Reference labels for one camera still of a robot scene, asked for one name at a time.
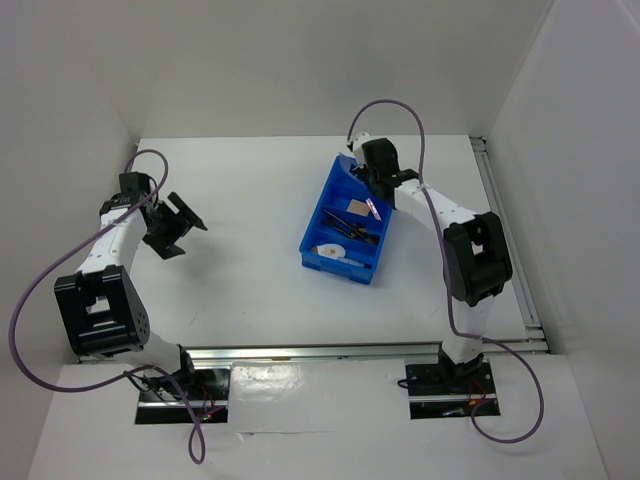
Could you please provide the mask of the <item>black fan makeup brush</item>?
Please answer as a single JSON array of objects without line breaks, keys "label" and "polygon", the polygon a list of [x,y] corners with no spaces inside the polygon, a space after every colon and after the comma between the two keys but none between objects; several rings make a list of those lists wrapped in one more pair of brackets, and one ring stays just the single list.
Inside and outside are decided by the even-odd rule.
[{"label": "black fan makeup brush", "polygon": [[366,229],[348,229],[348,236],[355,240],[360,241],[368,245],[378,246],[380,237],[375,234],[370,234]]}]

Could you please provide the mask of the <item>hair pin card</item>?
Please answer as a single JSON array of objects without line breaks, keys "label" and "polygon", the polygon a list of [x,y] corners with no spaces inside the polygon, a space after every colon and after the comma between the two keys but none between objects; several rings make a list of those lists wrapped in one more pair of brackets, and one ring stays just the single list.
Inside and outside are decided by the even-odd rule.
[{"label": "hair pin card", "polygon": [[353,175],[353,172],[358,167],[358,163],[355,158],[343,154],[337,155],[335,161],[339,169],[346,175]]}]

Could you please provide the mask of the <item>beige square makeup sponge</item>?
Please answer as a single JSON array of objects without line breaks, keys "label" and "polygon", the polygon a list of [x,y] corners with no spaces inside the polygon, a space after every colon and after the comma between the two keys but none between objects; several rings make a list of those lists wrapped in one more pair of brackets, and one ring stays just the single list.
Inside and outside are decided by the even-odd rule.
[{"label": "beige square makeup sponge", "polygon": [[349,202],[347,211],[363,217],[367,217],[371,214],[371,209],[369,205],[366,202],[362,202],[357,199],[352,199]]}]

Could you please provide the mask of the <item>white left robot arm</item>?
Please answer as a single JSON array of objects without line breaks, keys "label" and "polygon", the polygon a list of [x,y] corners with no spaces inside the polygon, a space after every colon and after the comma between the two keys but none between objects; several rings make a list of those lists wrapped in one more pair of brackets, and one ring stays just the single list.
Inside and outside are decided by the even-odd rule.
[{"label": "white left robot arm", "polygon": [[158,366],[165,370],[163,389],[176,399],[184,399],[197,387],[193,361],[184,347],[152,332],[130,270],[140,244],[149,246],[160,259],[169,260],[185,253],[176,245],[179,239],[192,228],[207,227],[174,192],[167,201],[150,201],[121,219],[152,192],[152,179],[144,173],[123,173],[119,186],[120,192],[99,211],[101,226],[111,229],[95,241],[74,274],[56,280],[55,298],[76,356]]}]

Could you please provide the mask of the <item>thin black makeup brush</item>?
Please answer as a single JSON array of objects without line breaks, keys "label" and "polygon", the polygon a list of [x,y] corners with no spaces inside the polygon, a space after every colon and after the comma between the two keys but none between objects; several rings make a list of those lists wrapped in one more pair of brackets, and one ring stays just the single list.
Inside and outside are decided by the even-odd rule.
[{"label": "thin black makeup brush", "polygon": [[345,231],[350,231],[351,227],[349,224],[347,224],[345,221],[343,221],[342,219],[340,219],[339,217],[337,217],[336,215],[334,215],[333,213],[324,210],[323,213],[325,214],[322,223],[326,226],[331,226],[331,227],[337,227],[339,229],[345,230]]}]

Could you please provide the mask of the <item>white oval makeup sponge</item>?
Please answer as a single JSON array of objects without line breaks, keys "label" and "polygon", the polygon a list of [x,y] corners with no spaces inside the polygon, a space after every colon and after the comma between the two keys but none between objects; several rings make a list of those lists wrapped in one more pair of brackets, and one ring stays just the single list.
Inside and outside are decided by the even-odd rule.
[{"label": "white oval makeup sponge", "polygon": [[325,243],[311,248],[311,252],[322,257],[339,260],[346,257],[346,250],[343,246],[335,243]]}]

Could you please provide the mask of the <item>pink square makeup sponge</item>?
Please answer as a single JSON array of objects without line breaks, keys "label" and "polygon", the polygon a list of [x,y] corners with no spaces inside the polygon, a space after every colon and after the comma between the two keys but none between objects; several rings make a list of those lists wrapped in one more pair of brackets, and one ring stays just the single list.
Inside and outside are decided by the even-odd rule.
[{"label": "pink square makeup sponge", "polygon": [[379,214],[373,200],[371,198],[367,198],[365,201],[367,207],[369,208],[369,211],[371,213],[371,215],[378,221],[382,220],[381,215]]}]

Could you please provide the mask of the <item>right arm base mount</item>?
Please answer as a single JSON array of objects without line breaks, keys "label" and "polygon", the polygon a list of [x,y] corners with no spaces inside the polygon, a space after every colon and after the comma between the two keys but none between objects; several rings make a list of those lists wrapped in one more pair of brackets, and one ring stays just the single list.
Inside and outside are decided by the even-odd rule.
[{"label": "right arm base mount", "polygon": [[397,380],[408,394],[412,420],[451,419],[476,415],[500,416],[493,373],[488,362],[471,377],[446,384],[435,364],[407,364],[405,377]]}]

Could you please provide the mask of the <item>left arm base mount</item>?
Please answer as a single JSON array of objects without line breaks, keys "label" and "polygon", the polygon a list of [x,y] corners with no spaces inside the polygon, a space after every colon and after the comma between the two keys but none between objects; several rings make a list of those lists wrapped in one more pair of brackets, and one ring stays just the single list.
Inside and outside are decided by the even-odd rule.
[{"label": "left arm base mount", "polygon": [[[198,369],[190,384],[182,386],[196,417],[204,424],[226,423],[231,380],[229,367]],[[136,425],[191,424],[185,403],[163,376],[137,375],[139,397]]]}]

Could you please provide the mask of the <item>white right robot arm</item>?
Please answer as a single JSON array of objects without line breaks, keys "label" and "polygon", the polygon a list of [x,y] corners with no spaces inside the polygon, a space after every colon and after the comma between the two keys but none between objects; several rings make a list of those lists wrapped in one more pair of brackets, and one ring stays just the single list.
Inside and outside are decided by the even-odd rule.
[{"label": "white right robot arm", "polygon": [[460,391],[478,374],[482,339],[495,299],[511,280],[513,267],[499,216],[469,210],[401,169],[395,145],[361,133],[347,141],[356,165],[351,173],[379,200],[433,231],[443,256],[449,332],[439,346],[436,379],[448,392]]}]

